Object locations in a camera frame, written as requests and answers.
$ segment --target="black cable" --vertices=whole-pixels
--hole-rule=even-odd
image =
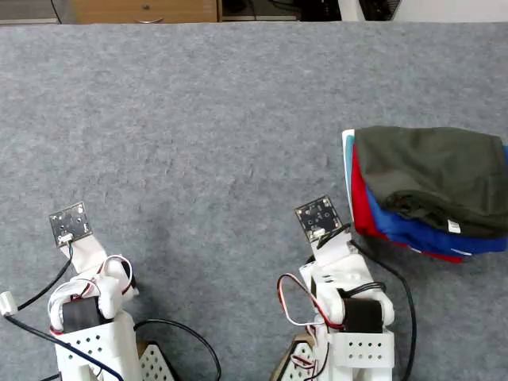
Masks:
[[[361,286],[355,287],[351,290],[347,291],[341,290],[341,293],[344,295],[344,297],[351,298],[352,296],[357,295],[359,293],[374,289],[380,289],[382,292],[386,292],[387,285],[384,284],[383,282],[370,282],[362,284]]]
[[[404,372],[404,376],[401,378],[402,381],[407,381],[411,376],[411,371],[413,369],[414,363],[414,355],[416,352],[416,338],[417,338],[417,322],[416,322],[416,309],[414,308],[413,295],[411,294],[411,289],[407,281],[404,279],[402,275],[400,275],[395,269],[384,264],[380,260],[376,259],[367,249],[362,248],[359,244],[357,244],[354,240],[351,240],[351,244],[358,249],[364,256],[366,256],[372,262],[378,264],[386,271],[390,272],[400,280],[402,285],[404,286],[404,291],[406,292],[407,302],[410,306],[410,314],[411,314],[411,345],[410,345],[410,355],[407,359],[406,371]]]
[[[344,232],[346,229],[349,229],[351,227],[351,224],[343,224],[339,229],[333,230],[331,233],[325,234],[321,238],[319,238],[319,242],[317,243],[316,249],[319,250],[323,246],[325,246],[326,242],[330,241],[332,238],[338,236],[342,232]]]
[[[184,325],[182,323],[178,323],[177,321],[166,320],[166,319],[147,319],[147,320],[140,321],[139,323],[136,323],[134,325],[134,330],[136,331],[138,328],[142,327],[143,325],[152,324],[152,323],[167,324],[167,325],[172,325],[174,327],[183,329],[184,331],[190,333],[196,339],[201,341],[201,343],[203,345],[205,345],[206,349],[208,349],[208,352],[210,352],[210,355],[212,355],[212,358],[214,359],[215,368],[217,369],[217,375],[215,376],[215,381],[218,381],[219,379],[221,379],[222,369],[221,369],[221,363],[219,362],[219,359],[217,357],[217,353],[215,353],[212,346],[210,344],[208,344],[208,341],[206,341],[203,336],[201,336],[199,333],[194,331],[192,328],[187,327],[186,325]]]
[[[58,274],[56,274],[56,277],[45,287],[43,288],[42,290],[40,290],[37,295],[35,295],[34,297],[30,298],[29,300],[27,300],[26,302],[22,303],[21,305],[19,305],[17,307],[17,310],[18,311],[21,311],[23,310],[24,308],[30,306],[32,303],[36,302],[41,296],[43,296],[44,294],[46,294],[53,286],[55,286],[56,282],[58,282],[60,280],[60,278],[62,278],[62,276],[64,276],[65,272],[67,271],[67,269],[69,268],[69,266],[71,266],[72,264],[72,256],[74,254],[74,250],[72,249],[72,243],[69,242],[69,260],[66,262],[66,264],[60,269],[60,271],[58,271]]]
[[[257,21],[256,8],[254,7],[254,2],[252,0],[248,0],[248,6],[251,7],[252,16],[254,16],[254,21]]]
[[[56,373],[55,375],[50,375],[49,377],[46,377],[45,379],[42,379],[41,381],[52,381],[54,379],[59,379],[60,373]]]
[[[53,0],[49,0],[51,2],[51,7],[53,8],[53,13],[55,14],[56,16],[56,20],[58,20],[58,23],[59,24],[62,24],[62,19],[60,18],[60,16],[58,15],[58,12],[56,12],[56,7],[55,7],[55,3]]]
[[[23,329],[24,331],[29,332],[32,335],[35,335],[37,337],[40,337],[41,339],[50,341],[53,344],[59,345],[60,347],[63,347],[65,349],[67,349],[68,351],[71,351],[72,353],[76,354],[77,356],[82,357],[86,361],[91,362],[93,365],[97,365],[98,367],[100,367],[100,368],[104,369],[105,371],[107,371],[108,373],[110,373],[118,381],[124,381],[123,377],[121,375],[119,375],[115,370],[111,369],[104,363],[101,363],[99,360],[96,360],[94,357],[88,356],[86,353],[81,352],[79,349],[74,348],[72,345],[63,342],[62,340],[59,340],[56,337],[48,335],[47,333],[44,333],[44,332],[40,331],[39,329],[35,329],[29,325],[26,325],[25,323],[17,320],[16,318],[14,318],[12,316],[5,315],[4,318],[7,321],[11,322],[12,324],[16,325],[17,327]]]

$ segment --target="perforated white plate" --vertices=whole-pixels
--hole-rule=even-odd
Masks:
[[[312,353],[312,348],[307,343],[298,343],[294,347],[294,351],[290,353],[291,355],[297,355],[306,359],[308,361],[314,361],[314,355]],[[280,381],[303,381],[312,376],[312,371],[309,369],[301,369],[294,365],[294,363],[289,360],[287,362],[286,368],[282,371],[282,377]]]
[[[143,381],[175,381],[159,347],[150,344],[140,358]]]

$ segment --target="dark green shirt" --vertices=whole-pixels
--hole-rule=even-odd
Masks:
[[[362,176],[385,210],[470,237],[508,235],[501,139],[439,127],[358,129]]]

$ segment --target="gray carpet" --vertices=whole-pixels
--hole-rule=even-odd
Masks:
[[[0,290],[22,302],[53,277],[64,257],[47,215],[82,199],[109,253],[133,261],[135,320],[191,325],[224,380],[265,380],[298,332],[275,293],[310,254],[293,208],[326,193],[348,218],[341,130],[448,125],[508,142],[507,37],[507,24],[0,29]],[[413,381],[506,379],[506,254],[453,265],[372,247],[414,291]],[[400,369],[406,297],[371,270],[394,302]],[[46,329],[46,300],[19,318]],[[213,379],[192,338],[140,334],[184,380]],[[50,344],[4,321],[0,353],[2,380],[56,371]]]

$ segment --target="stack of clothes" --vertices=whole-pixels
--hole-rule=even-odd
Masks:
[[[508,147],[447,127],[342,133],[356,231],[460,263],[506,251]]]

